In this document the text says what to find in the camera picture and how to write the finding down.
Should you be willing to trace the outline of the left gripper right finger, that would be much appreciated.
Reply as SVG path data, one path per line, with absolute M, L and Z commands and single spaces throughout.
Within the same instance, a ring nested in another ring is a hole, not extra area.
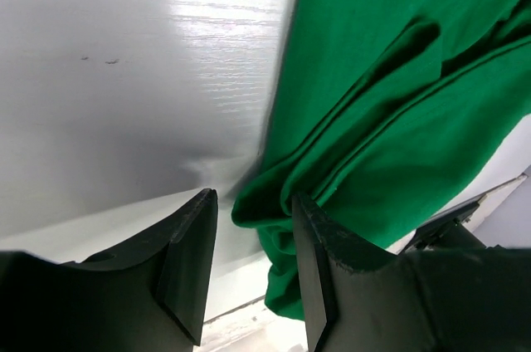
M 530 252 L 469 233 L 395 255 L 292 200 L 304 322 L 312 351 L 527 351 Z

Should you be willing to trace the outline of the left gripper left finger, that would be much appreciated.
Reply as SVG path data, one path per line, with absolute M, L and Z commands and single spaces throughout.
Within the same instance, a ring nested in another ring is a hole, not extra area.
M 217 193 L 82 262 L 1 255 L 4 351 L 190 351 L 199 345 Z

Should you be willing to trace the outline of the green t-shirt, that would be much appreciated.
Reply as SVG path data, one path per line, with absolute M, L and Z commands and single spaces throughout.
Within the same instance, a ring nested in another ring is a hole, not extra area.
M 464 190 L 530 112 L 530 0 L 297 0 L 267 140 L 233 222 L 303 318 L 291 199 L 388 247 Z

